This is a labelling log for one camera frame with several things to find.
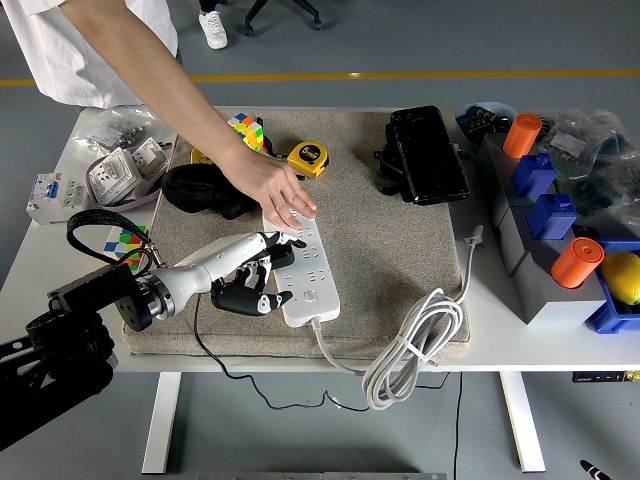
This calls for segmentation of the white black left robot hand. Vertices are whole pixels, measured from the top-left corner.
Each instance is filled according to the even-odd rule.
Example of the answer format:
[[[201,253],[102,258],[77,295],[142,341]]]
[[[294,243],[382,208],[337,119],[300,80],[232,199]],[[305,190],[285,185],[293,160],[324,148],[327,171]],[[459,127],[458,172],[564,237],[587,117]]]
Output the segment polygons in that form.
[[[220,238],[199,249],[173,267],[159,268],[154,275],[164,285],[170,298],[167,313],[180,313],[195,294],[208,293],[211,285],[275,245],[303,248],[306,243],[283,232],[236,234]]]

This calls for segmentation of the person's hand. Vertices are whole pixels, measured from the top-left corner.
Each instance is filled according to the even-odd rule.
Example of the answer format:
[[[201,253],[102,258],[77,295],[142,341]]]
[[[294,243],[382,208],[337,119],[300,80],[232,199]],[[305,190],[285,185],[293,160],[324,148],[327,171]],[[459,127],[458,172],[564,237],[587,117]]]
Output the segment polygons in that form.
[[[239,191],[260,205],[274,225],[300,230],[293,210],[306,218],[316,218],[317,205],[289,164],[243,146],[215,163]]]

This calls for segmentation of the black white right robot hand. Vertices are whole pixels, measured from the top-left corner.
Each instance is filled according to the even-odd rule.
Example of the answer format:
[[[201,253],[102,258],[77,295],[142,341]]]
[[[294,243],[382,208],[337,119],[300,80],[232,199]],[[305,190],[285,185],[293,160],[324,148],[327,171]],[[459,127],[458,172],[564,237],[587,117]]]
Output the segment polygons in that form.
[[[585,459],[580,461],[580,466],[593,480],[611,480],[611,477],[608,474]]]

